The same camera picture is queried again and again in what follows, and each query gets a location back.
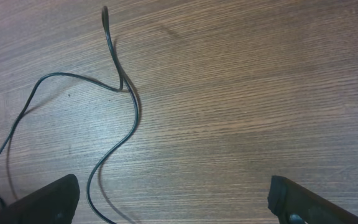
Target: wire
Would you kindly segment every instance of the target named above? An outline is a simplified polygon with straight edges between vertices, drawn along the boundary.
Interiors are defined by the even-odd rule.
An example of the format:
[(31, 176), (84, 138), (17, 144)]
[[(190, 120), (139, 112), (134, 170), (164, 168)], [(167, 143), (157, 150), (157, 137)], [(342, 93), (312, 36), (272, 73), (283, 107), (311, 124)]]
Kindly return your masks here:
[[(34, 85), (31, 94), (29, 96), (29, 98), (27, 99), (27, 102), (25, 103), (22, 111), (20, 112), (20, 114), (17, 116), (15, 122), (12, 125), (11, 131), (9, 132), (6, 140), (3, 142), (1, 148), (0, 148), (0, 155), (2, 153), (2, 151), (4, 150), (4, 148), (6, 147), (6, 144), (8, 143), (8, 141), (12, 138), (14, 131), (17, 128), (17, 125), (19, 124), (20, 120), (25, 116), (25, 112), (27, 110), (27, 108), (30, 105), (31, 99), (34, 97), (35, 91), (37, 91), (39, 85), (47, 78), (50, 77), (54, 77), (54, 76), (67, 76), (67, 77), (73, 77), (73, 78), (79, 78), (81, 80), (93, 83), (95, 85), (98, 85), (100, 87), (103, 87), (107, 90), (111, 90), (111, 91), (115, 91), (115, 92), (120, 92), (122, 91), (122, 87), (123, 87), (123, 83), (125, 83), (125, 86), (128, 89), (129, 94), (131, 95), (132, 98), (132, 102), (134, 104), (134, 111), (135, 111), (135, 120), (134, 120), (134, 124), (132, 125), (132, 129), (129, 131), (129, 133), (121, 140), (119, 141), (115, 146), (113, 146), (107, 153), (105, 153), (105, 155), (99, 160), (99, 162), (95, 165), (95, 167), (93, 168), (91, 174), (89, 175), (88, 181), (86, 183), (86, 199), (88, 200), (88, 203), (90, 205), (90, 207), (92, 208), (92, 211), (94, 211), (95, 214), (97, 214), (98, 217), (100, 217), (101, 219), (103, 219), (104, 221), (106, 221), (107, 223), (111, 223), (111, 224), (116, 224), (115, 222), (111, 221), (110, 219), (108, 219), (107, 217), (105, 217), (102, 213), (99, 212), (99, 210), (94, 206), (92, 200), (91, 200), (91, 195), (90, 195), (90, 186), (91, 186), (91, 182), (92, 182), (92, 178), (94, 176), (94, 173), (98, 170), (98, 168), (106, 161), (106, 159), (122, 144), (124, 144), (136, 131), (136, 127), (139, 125), (139, 107), (138, 107), (138, 102), (135, 96), (135, 93), (131, 87), (131, 83), (128, 79), (128, 77), (126, 76), (126, 74), (123, 72), (119, 61), (118, 61), (118, 57), (116, 55), (116, 52), (114, 50), (114, 47), (111, 43), (111, 37), (110, 37), (110, 30), (109, 30), (109, 13), (108, 13), (108, 9), (106, 6), (104, 6), (102, 8), (102, 23), (103, 23), (103, 28), (104, 28), (104, 33), (106, 34), (106, 40), (107, 40), (107, 44), (109, 46), (109, 50), (110, 50), (110, 54), (112, 57), (112, 60), (114, 62), (114, 65), (116, 66), (118, 75), (119, 75), (119, 88), (113, 88), (111, 86), (108, 86), (104, 83), (101, 83), (95, 79), (92, 78), (87, 78), (87, 77), (83, 77), (81, 75), (75, 75), (75, 74), (71, 74), (71, 73), (64, 73), (64, 72), (55, 72), (55, 73), (50, 73), (48, 75), (45, 75), (43, 77), (41, 77), (37, 83)], [(4, 202), (3, 200), (0, 198), (0, 204), (2, 206), (4, 206)]]

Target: cord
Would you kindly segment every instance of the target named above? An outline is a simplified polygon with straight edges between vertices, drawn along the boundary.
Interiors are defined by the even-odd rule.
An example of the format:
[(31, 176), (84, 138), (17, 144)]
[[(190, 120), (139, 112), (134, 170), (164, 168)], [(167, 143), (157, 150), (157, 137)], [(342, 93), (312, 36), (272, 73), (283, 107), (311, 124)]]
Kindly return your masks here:
[[(109, 29), (109, 13), (108, 13), (108, 9), (106, 6), (104, 6), (102, 8), (102, 23), (103, 23), (103, 28), (104, 28), (104, 33), (106, 34), (106, 40), (107, 40), (107, 44), (109, 46), (109, 50), (110, 50), (110, 54), (112, 57), (112, 60), (114, 62), (114, 65), (116, 66), (118, 75), (119, 75), (119, 88), (113, 88), (111, 86), (108, 86), (104, 83), (101, 83), (95, 79), (92, 78), (87, 78), (87, 77), (83, 77), (81, 75), (75, 75), (75, 74), (71, 74), (71, 73), (64, 73), (64, 72), (55, 72), (55, 73), (50, 73), (48, 75), (45, 75), (43, 77), (41, 77), (37, 83), (34, 85), (31, 94), (29, 96), (29, 98), (27, 99), (27, 102), (25, 103), (22, 111), (20, 112), (20, 114), (17, 116), (15, 122), (12, 125), (12, 128), (6, 138), (6, 140), (3, 142), (1, 148), (0, 148), (0, 155), (2, 153), (2, 151), (4, 150), (4, 148), (6, 147), (6, 144), (8, 143), (8, 141), (12, 138), (14, 131), (17, 128), (17, 125), (19, 124), (20, 120), (25, 116), (25, 112), (27, 110), (27, 108), (30, 105), (31, 99), (34, 97), (35, 91), (37, 91), (39, 85), (47, 78), (50, 77), (54, 77), (54, 76), (67, 76), (67, 77), (73, 77), (73, 78), (79, 78), (81, 80), (93, 83), (95, 85), (98, 85), (100, 87), (103, 87), (107, 90), (111, 90), (114, 92), (120, 92), (122, 91), (122, 87), (123, 87), (123, 83), (125, 83), (125, 86), (128, 89), (129, 94), (131, 95), (132, 98), (132, 102), (134, 104), (134, 111), (135, 111), (135, 120), (134, 120), (134, 124), (132, 125), (132, 129), (129, 131), (129, 133), (121, 140), (119, 141), (115, 146), (113, 146), (107, 153), (105, 153), (105, 155), (99, 160), (99, 162), (95, 165), (95, 167), (93, 168), (91, 174), (89, 175), (88, 181), (86, 183), (86, 199), (88, 200), (88, 203), (90, 205), (90, 207), (92, 208), (92, 211), (94, 211), (95, 214), (97, 214), (98, 217), (100, 217), (101, 219), (103, 219), (104, 221), (106, 221), (107, 223), (111, 223), (111, 224), (116, 224), (115, 222), (111, 221), (110, 219), (108, 219), (107, 217), (105, 217), (102, 213), (99, 212), (99, 210), (94, 206), (92, 200), (91, 200), (91, 195), (90, 195), (90, 186), (91, 186), (91, 182), (92, 182), (92, 178), (94, 176), (94, 173), (98, 170), (98, 168), (106, 161), (106, 159), (122, 144), (124, 144), (136, 131), (136, 127), (139, 125), (139, 107), (138, 107), (138, 102), (135, 96), (134, 91), (131, 88), (131, 84), (128, 81), (128, 77), (126, 76), (126, 74), (122, 71), (121, 66), (119, 64), (116, 52), (114, 50), (114, 47), (111, 43), (111, 37), (110, 37), (110, 29)], [(3, 200), (0, 198), (0, 204), (2, 206), (4, 206), (4, 202)]]

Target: desk surface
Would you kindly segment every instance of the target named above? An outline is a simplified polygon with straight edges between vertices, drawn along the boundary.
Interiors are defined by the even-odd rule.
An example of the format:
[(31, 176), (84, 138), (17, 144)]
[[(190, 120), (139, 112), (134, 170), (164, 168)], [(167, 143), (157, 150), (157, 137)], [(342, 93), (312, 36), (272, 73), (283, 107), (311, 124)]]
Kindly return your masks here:
[[(41, 76), (118, 85), (103, 5), (142, 119), (100, 182), (133, 223), (278, 223), (271, 175), (358, 215), (358, 1), (0, 0), (0, 145)], [(103, 223), (85, 184), (130, 130), (130, 96), (57, 77), (30, 107), (0, 157), (0, 195), (73, 173), (73, 223)], [(91, 194), (126, 222), (97, 177)]]

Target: wood grain surface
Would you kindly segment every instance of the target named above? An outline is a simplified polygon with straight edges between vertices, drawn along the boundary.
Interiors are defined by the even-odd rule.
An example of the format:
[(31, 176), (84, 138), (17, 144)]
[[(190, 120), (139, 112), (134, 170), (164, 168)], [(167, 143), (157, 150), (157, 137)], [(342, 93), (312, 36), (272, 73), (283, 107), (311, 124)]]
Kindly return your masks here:
[[(0, 145), (45, 74), (118, 86), (103, 5), (142, 102), (137, 132), (100, 175), (130, 221), (93, 179), (107, 217), (278, 223), (267, 209), (271, 175), (358, 216), (358, 1), (0, 0)], [(129, 94), (55, 77), (30, 107), (0, 157), (0, 196), (12, 203), (73, 173), (73, 223), (104, 223), (85, 185), (131, 128)]]

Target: black plastic object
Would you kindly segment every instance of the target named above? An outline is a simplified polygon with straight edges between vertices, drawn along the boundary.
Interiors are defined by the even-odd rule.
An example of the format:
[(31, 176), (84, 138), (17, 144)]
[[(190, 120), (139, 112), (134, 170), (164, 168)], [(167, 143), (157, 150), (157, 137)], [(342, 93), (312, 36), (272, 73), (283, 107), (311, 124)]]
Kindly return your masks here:
[(74, 174), (69, 174), (0, 211), (0, 224), (70, 224), (80, 198)]
[(272, 176), (268, 208), (280, 224), (358, 224), (358, 217), (297, 183)]

